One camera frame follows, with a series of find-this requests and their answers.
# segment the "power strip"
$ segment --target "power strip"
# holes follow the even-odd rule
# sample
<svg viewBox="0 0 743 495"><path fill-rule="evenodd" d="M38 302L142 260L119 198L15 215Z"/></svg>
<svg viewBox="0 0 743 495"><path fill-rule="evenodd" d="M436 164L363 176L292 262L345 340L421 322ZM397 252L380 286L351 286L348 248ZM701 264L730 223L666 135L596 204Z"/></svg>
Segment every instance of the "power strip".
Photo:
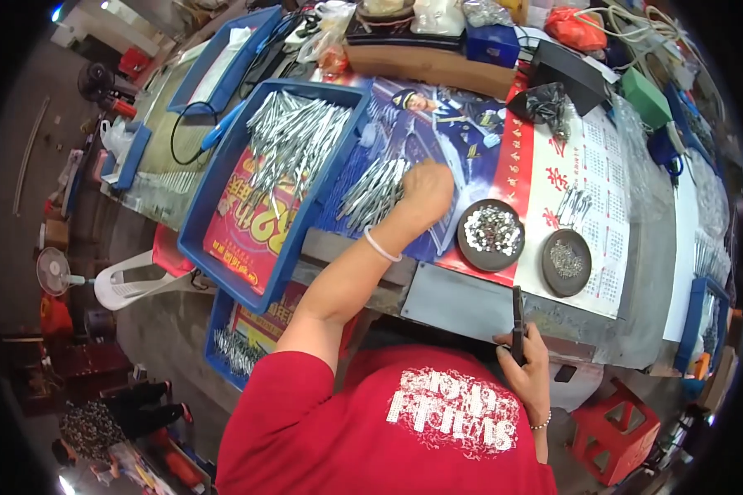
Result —
<svg viewBox="0 0 743 495"><path fill-rule="evenodd" d="M303 43L305 43L306 40L310 38L310 36L301 38L300 36L297 35L299 31L302 31L306 27L306 23L307 23L306 21L302 21L300 25L297 26L297 29L292 31L291 34L286 37L286 40L284 40L284 44L292 48L301 47Z"/></svg>

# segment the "round dish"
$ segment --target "round dish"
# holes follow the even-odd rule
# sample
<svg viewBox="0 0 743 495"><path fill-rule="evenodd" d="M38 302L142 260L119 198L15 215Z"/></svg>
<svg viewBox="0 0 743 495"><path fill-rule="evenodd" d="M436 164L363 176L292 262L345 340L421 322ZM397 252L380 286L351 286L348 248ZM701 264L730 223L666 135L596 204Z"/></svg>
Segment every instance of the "round dish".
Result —
<svg viewBox="0 0 743 495"><path fill-rule="evenodd" d="M355 12L369 22L397 22L404 21L413 16L413 4L415 0L405 0L402 8L389 14L370 14L363 2L355 7Z"/></svg>
<svg viewBox="0 0 743 495"><path fill-rule="evenodd" d="M581 258L583 265L581 272L576 276L564 278L558 274L551 260L551 248L558 241L569 245L573 254ZM545 284L558 297L570 297L586 287L586 283L589 282L589 277L592 275L592 253L580 233L572 229L561 229L547 238L542 248L542 274L545 278Z"/></svg>
<svg viewBox="0 0 743 495"><path fill-rule="evenodd" d="M471 216L473 212L485 206L499 207L501 210L514 215L515 222L521 229L521 241L520 244L517 245L515 251L511 254L511 256L503 252L476 251L474 248L468 245L468 240L465 236L465 223L468 220L468 217ZM459 246L459 251L463 253L465 260L469 264L475 266L477 269L482 270L483 272L500 272L501 270L509 267L512 263L516 262L517 258L519 258L520 255L523 253L523 246L525 245L525 227L523 226L523 223L520 222L520 216L507 203L493 198L476 201L476 203L470 205L463 212L463 215L459 218L459 223L457 224L457 245Z"/></svg>

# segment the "woman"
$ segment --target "woman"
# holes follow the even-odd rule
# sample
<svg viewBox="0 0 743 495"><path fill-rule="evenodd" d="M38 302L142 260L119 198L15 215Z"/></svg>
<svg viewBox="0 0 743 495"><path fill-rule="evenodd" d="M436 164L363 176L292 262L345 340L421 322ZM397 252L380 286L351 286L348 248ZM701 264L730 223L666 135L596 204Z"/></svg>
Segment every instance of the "woman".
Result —
<svg viewBox="0 0 743 495"><path fill-rule="evenodd" d="M222 495L556 492L547 350L535 325L523 368L496 348L516 397L474 357L427 345L359 351L333 395L344 324L395 256L445 215L453 188L445 165L416 165L388 217L311 284L229 420Z"/></svg>

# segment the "calendar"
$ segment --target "calendar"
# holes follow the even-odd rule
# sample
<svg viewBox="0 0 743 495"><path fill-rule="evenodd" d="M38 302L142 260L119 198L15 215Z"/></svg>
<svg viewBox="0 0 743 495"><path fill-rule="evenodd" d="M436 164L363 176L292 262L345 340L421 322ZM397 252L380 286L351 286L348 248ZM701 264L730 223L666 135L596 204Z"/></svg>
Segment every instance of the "calendar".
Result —
<svg viewBox="0 0 743 495"><path fill-rule="evenodd" d="M625 211L624 164L614 125L603 109L596 107L583 119L573 121L565 144L554 143L547 125L534 126L533 148L525 247L513 284L532 294L616 318L627 267L630 224ZM554 212L572 184L592 199L580 230L592 254L592 274L579 294L558 298L542 277L541 253L546 238L561 228Z"/></svg>

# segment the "white plastic chair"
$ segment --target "white plastic chair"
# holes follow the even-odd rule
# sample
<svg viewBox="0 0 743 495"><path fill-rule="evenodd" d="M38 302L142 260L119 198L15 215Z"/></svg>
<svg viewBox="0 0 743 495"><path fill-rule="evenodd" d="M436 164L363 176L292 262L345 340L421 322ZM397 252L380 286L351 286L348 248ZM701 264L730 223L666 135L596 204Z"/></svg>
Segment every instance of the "white plastic chair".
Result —
<svg viewBox="0 0 743 495"><path fill-rule="evenodd" d="M199 292L200 294L213 295L217 292L215 284L207 277L196 275L193 278L192 270L182 276L173 276L166 272L159 280L142 280L139 282L123 281L123 272L154 264L153 250L143 252L138 256L114 264L99 272L93 290L97 294L99 304L110 311L118 311L129 306L132 302L149 295L161 294L171 291Z"/></svg>

